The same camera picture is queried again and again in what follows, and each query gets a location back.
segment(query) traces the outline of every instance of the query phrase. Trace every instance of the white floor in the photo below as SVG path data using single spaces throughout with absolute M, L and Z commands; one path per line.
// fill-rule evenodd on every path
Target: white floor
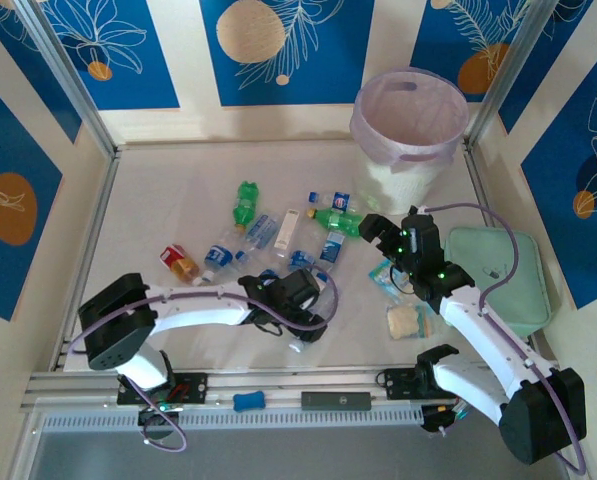
M 230 226 L 235 192 L 243 180 L 258 183 L 259 208 L 276 212 L 288 206 L 305 209 L 311 190 L 349 191 L 354 149 L 348 141 L 310 141 L 124 151 L 84 299 L 128 272 L 140 272 L 149 284 L 176 285 L 158 255 L 167 244 L 177 242 L 201 260 L 221 229 Z M 456 201 L 476 201 L 460 151 L 454 165 L 437 180 L 426 204 Z M 439 213 L 436 222 L 443 236 L 454 226 L 483 224 L 476 210 Z M 460 334 L 438 317 L 431 338 L 390 338 L 387 297 L 367 276 L 381 258 L 363 240 L 347 241 L 334 270 L 342 295 L 338 314 L 323 338 L 300 354 L 288 348 L 290 334 L 275 338 L 253 326 L 175 330 L 150 342 L 168 353 L 176 369 L 243 371 L 411 364 L 417 354 L 442 343 L 450 343 L 478 361 Z M 87 370 L 86 358 L 68 358 L 65 370 Z

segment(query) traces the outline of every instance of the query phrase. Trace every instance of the white container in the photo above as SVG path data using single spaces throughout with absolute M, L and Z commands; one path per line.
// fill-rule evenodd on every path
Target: white container
M 389 215 L 419 205 L 453 162 L 468 122 L 463 94 L 431 72 L 406 68 L 369 81 L 350 123 L 358 144 L 358 195 L 372 210 Z

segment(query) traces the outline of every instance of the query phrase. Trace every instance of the purple cable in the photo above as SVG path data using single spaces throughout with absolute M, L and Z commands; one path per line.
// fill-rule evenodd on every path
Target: purple cable
M 322 272 L 325 275 L 325 277 L 327 278 L 327 283 L 329 285 L 331 285 L 331 288 L 333 290 L 333 295 L 334 295 L 333 308 L 331 309 L 331 312 L 329 313 L 329 315 L 327 316 L 327 318 L 325 320 L 323 320 L 322 322 L 320 322 L 316 325 L 305 326 L 305 325 L 300 325 L 298 323 L 294 323 L 290 320 L 287 320 L 285 317 L 278 314 L 277 312 L 273 311 L 271 308 L 269 308 L 264 303 L 261 303 L 254 299 L 251 299 L 249 297 L 245 297 L 244 295 L 237 295 L 235 293 L 223 293 L 222 295 L 219 295 L 218 292 L 181 292 L 181 293 L 175 293 L 175 294 L 171 295 L 168 299 L 165 298 L 163 295 L 157 295 L 154 297 L 144 298 L 142 300 L 138 300 L 137 302 L 130 303 L 129 305 L 124 305 L 120 308 L 117 308 L 113 312 L 108 313 L 107 315 L 103 316 L 102 318 L 96 320 L 89 327 L 87 327 L 80 335 L 78 335 L 76 338 L 74 338 L 71 341 L 71 343 L 69 344 L 69 347 L 67 348 L 67 353 L 74 354 L 76 345 L 79 342 L 84 340 L 86 337 L 91 335 L 93 332 L 95 332 L 96 330 L 101 328 L 106 323 L 119 317 L 123 313 L 127 313 L 130 310 L 135 310 L 138 307 L 142 307 L 143 305 L 148 305 L 150 303 L 166 302 L 168 300 L 178 300 L 178 299 L 183 299 L 183 298 L 199 298 L 199 297 L 231 298 L 234 300 L 249 303 L 251 305 L 255 305 L 256 307 L 260 308 L 261 310 L 263 310 L 263 311 L 267 312 L 269 315 L 271 315 L 276 321 L 278 321 L 279 323 L 281 323 L 287 327 L 291 327 L 296 330 L 301 330 L 304 332 L 320 330 L 321 328 L 326 326 L 329 322 L 331 322 L 331 320 L 336 315 L 336 311 L 338 310 L 338 298 L 339 298 L 338 287 L 336 287 L 336 282 L 334 282 L 334 279 L 331 277 L 331 275 L 329 275 L 329 273 L 325 269 L 323 269 L 317 265 L 312 265 L 311 268 L 315 268 L 316 270 Z M 141 431 L 141 434 L 142 434 L 145 442 L 148 443 L 149 445 L 151 445 L 152 447 L 157 448 L 158 450 L 161 450 L 163 452 L 169 452 L 169 453 L 183 452 L 187 448 L 187 436 L 185 435 L 185 432 L 180 428 L 180 426 L 178 426 L 178 424 L 176 424 L 171 418 L 169 418 L 169 416 L 167 414 L 160 411 L 158 406 L 149 398 L 149 396 L 145 393 L 145 391 L 142 388 L 140 388 L 138 385 L 136 385 L 136 383 L 131 378 L 129 378 L 129 377 L 126 377 L 126 378 L 129 381 L 129 383 L 131 384 L 132 388 L 136 391 L 136 393 L 138 393 L 138 395 L 140 395 L 140 397 L 147 403 L 147 405 L 149 405 L 156 413 L 158 413 L 158 415 L 160 415 L 169 425 L 171 425 L 173 427 L 173 429 L 178 433 L 178 435 L 180 435 L 180 438 L 182 439 L 182 445 L 180 447 L 166 447 L 159 443 L 152 442 L 149 439 L 149 436 L 147 435 L 147 424 L 145 423 L 145 425 L 143 426 L 143 429 Z
M 476 209 L 478 209 L 478 210 L 480 210 L 482 212 L 488 213 L 493 218 L 495 218 L 496 220 L 498 220 L 500 222 L 500 224 L 503 226 L 503 228 L 506 230 L 507 234 L 509 235 L 509 239 L 511 240 L 511 245 L 512 245 L 513 250 L 514 250 L 514 261 L 513 261 L 513 265 L 511 267 L 511 270 L 507 274 L 507 276 L 505 278 L 503 278 L 502 280 L 500 280 L 499 282 L 494 283 L 493 285 L 491 285 L 489 288 L 485 289 L 480 294 L 480 299 L 478 301 L 478 307 L 480 308 L 480 310 L 482 312 L 483 308 L 485 307 L 485 302 L 486 302 L 487 296 L 491 292 L 493 292 L 494 290 L 496 290 L 497 288 L 500 288 L 503 285 L 506 285 L 507 283 L 509 283 L 509 280 L 511 280 L 511 278 L 516 274 L 516 270 L 518 270 L 518 262 L 520 261 L 520 252 L 519 252 L 519 249 L 518 249 L 518 241 L 516 240 L 516 235 L 514 235 L 514 232 L 513 232 L 512 228 L 511 228 L 511 226 L 509 225 L 509 223 L 503 217 L 501 217 L 500 215 L 498 215 L 493 210 L 490 210 L 487 207 L 483 207 L 482 205 L 478 205 L 477 203 L 461 202 L 461 203 L 452 203 L 452 204 L 449 204 L 449 205 L 443 205 L 441 207 L 425 208 L 425 213 L 440 212 L 440 211 L 443 211 L 443 210 L 449 210 L 449 209 L 461 208 L 461 207 L 476 208 Z M 505 332 L 502 329 L 502 327 L 500 327 L 500 325 L 498 325 L 494 321 L 493 318 L 491 318 L 491 316 L 488 313 L 484 313 L 483 312 L 483 318 L 485 320 L 487 320 L 487 323 L 489 323 L 489 325 L 494 330 L 496 330 L 496 332 L 502 338 L 505 339 L 505 341 L 509 344 L 509 346 L 518 354 L 518 356 L 523 361 L 529 359 L 529 356 L 525 353 L 524 349 L 521 348 L 514 341 L 514 339 L 511 336 L 509 336 L 507 334 L 507 332 Z M 540 380 L 540 383 L 542 383 L 542 385 L 545 387 L 545 389 L 549 393 L 549 396 L 551 397 L 551 400 L 554 402 L 556 410 L 558 410 L 558 414 L 560 415 L 560 418 L 562 419 L 562 421 L 563 421 L 563 423 L 565 425 L 565 429 L 567 430 L 567 434 L 569 435 L 569 439 L 571 440 L 571 444 L 574 447 L 574 451 L 576 452 L 576 457 L 578 458 L 578 467 L 576 467 L 569 460 L 567 460 L 566 458 L 564 458 L 560 452 L 556 452 L 556 455 L 575 474 L 577 474 L 577 475 L 584 475 L 587 472 L 587 462 L 585 461 L 585 456 L 584 456 L 584 454 L 582 452 L 582 447 L 580 446 L 580 441 L 578 440 L 578 437 L 576 436 L 576 432 L 574 430 L 574 426 L 571 423 L 571 419 L 569 418 L 569 415 L 567 415 L 565 407 L 563 406 L 562 402 L 560 401 L 560 398 L 558 398 L 558 395 L 554 391 L 553 387 L 549 384 L 549 382 L 547 381 L 547 379 L 545 378 L 545 376 L 540 372 L 540 370 L 538 369 L 538 367 L 536 367 L 536 365 L 532 363 L 531 366 L 530 366 L 530 368 L 531 368 L 531 371 L 536 375 L 536 377 L 538 377 L 538 379 Z

